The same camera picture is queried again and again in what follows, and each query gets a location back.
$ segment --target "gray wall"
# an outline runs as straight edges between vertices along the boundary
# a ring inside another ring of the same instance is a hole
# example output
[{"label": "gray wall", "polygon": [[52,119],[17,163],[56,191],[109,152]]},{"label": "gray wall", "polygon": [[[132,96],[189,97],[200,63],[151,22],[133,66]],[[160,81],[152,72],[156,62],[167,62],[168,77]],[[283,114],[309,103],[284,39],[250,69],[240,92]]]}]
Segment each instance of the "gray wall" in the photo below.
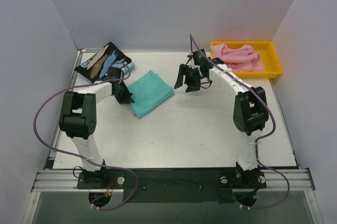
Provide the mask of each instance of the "gray wall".
[{"label": "gray wall", "polygon": [[53,0],[80,48],[189,49],[212,40],[271,40],[293,0]]},{"label": "gray wall", "polygon": [[[33,135],[34,113],[68,85],[77,51],[51,0],[0,0],[0,30],[0,216],[1,223],[21,223],[48,152]],[[48,142],[59,105],[39,120]]]},{"label": "gray wall", "polygon": [[337,0],[295,0],[273,39],[284,68],[277,95],[325,223],[337,220],[336,16]]}]

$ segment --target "yellow tray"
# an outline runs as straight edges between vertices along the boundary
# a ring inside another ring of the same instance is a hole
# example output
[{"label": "yellow tray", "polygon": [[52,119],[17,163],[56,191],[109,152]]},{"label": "yellow tray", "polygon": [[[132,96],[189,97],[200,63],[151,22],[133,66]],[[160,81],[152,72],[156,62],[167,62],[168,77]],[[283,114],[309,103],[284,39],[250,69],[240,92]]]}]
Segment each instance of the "yellow tray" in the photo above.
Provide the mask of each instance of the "yellow tray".
[{"label": "yellow tray", "polygon": [[265,72],[234,72],[240,78],[275,78],[283,70],[279,58],[270,41],[212,41],[211,46],[226,43],[228,48],[237,49],[243,45],[251,45],[261,55]]}]

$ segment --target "teal cloth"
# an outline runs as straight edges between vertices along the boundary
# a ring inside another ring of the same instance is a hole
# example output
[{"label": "teal cloth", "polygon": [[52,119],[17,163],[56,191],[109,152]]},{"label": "teal cloth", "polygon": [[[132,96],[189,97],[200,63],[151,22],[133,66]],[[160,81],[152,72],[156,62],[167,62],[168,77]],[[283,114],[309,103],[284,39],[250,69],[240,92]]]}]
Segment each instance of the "teal cloth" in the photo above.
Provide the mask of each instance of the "teal cloth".
[{"label": "teal cloth", "polygon": [[173,88],[152,70],[131,84],[128,89],[135,101],[131,103],[132,113],[139,119],[174,94]]}]

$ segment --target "pink cloth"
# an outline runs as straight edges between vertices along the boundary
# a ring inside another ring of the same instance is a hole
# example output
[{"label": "pink cloth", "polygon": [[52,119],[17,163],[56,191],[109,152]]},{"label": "pink cloth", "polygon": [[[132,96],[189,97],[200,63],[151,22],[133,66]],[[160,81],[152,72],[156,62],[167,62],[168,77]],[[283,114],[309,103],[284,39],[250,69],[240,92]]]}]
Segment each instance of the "pink cloth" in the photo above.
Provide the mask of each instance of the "pink cloth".
[{"label": "pink cloth", "polygon": [[261,55],[249,45],[242,48],[230,49],[226,44],[211,46],[215,57],[220,58],[227,67],[236,72],[264,71]]}]

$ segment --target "white tabletop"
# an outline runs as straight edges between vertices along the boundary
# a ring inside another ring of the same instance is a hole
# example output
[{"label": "white tabletop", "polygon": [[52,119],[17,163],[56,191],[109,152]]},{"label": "white tabletop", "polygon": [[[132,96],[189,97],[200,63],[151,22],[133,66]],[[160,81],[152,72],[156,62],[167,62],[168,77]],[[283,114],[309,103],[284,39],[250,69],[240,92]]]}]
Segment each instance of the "white tabletop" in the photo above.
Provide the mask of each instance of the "white tabletop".
[{"label": "white tabletop", "polygon": [[[84,53],[82,61],[94,53]],[[126,85],[149,70],[174,86],[178,68],[187,53],[126,53],[133,62]],[[275,133],[261,140],[260,160],[269,166],[295,166],[290,140],[268,79],[246,80],[265,89],[267,104],[276,120]],[[87,83],[79,75],[76,85]],[[233,123],[234,98],[216,84],[207,90],[185,93],[186,85],[142,119],[132,115],[130,105],[120,105],[109,96],[97,105],[95,140],[107,165],[125,168],[234,167],[244,134]],[[270,119],[264,132],[272,128]],[[74,143],[62,133],[60,149],[77,153]],[[79,158],[57,153],[54,169],[81,165]]]}]

